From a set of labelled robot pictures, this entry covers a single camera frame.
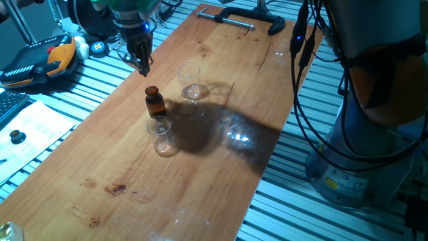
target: amber glass bottle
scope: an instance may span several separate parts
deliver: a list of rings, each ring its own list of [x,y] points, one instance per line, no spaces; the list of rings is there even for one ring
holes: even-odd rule
[[[150,117],[164,116],[167,113],[162,94],[156,86],[146,88],[146,105]]]

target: metal slotted table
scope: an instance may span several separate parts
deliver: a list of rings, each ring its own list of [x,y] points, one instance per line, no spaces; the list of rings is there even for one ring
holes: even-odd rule
[[[224,6],[214,0],[184,1],[167,21],[167,27],[158,27],[155,31],[153,48],[156,49],[200,3]],[[238,0],[227,6],[253,9],[255,5],[255,1]],[[295,21],[300,4],[284,1],[272,3],[268,8],[275,15]],[[325,41],[317,55],[327,60],[335,58]],[[102,59],[91,57],[78,64],[74,75],[64,76],[64,81],[60,83],[52,83],[63,92],[33,94],[31,100],[41,100],[77,126],[132,71],[116,52],[111,52]],[[342,97],[337,95],[342,73],[339,64],[315,59],[300,90],[301,105],[321,135],[326,135],[333,126],[342,104]],[[1,186],[0,202],[70,133],[71,131]],[[308,134],[316,143],[316,137],[310,132]],[[306,178],[304,164],[309,152],[310,146],[292,111],[237,233],[237,240],[424,239],[422,233],[412,234],[405,227],[406,203],[393,200],[383,210],[351,210],[326,201]]]

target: wooden table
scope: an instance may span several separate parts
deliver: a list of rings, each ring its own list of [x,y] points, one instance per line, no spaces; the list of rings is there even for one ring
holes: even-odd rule
[[[0,223],[20,225],[25,241],[234,239],[292,107],[294,23],[268,36],[269,23],[197,19],[205,7],[221,10],[200,5],[156,49],[147,78],[132,73],[0,204]],[[211,94],[181,115],[175,68],[186,61],[201,65]],[[171,158],[145,131],[150,85],[174,121]]]

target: clear plastic cup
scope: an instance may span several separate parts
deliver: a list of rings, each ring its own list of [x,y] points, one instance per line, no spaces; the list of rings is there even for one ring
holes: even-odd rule
[[[194,62],[184,62],[177,66],[181,95],[191,100],[203,97],[201,89],[201,67]]]
[[[165,116],[154,116],[146,123],[146,131],[151,135],[153,149],[161,157],[172,157],[178,152],[171,129],[172,123],[172,120]]]

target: keyboard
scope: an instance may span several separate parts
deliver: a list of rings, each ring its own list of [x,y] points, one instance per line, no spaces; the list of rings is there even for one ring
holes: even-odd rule
[[[29,99],[26,94],[2,92],[0,94],[0,127],[7,124],[9,119],[23,107]]]

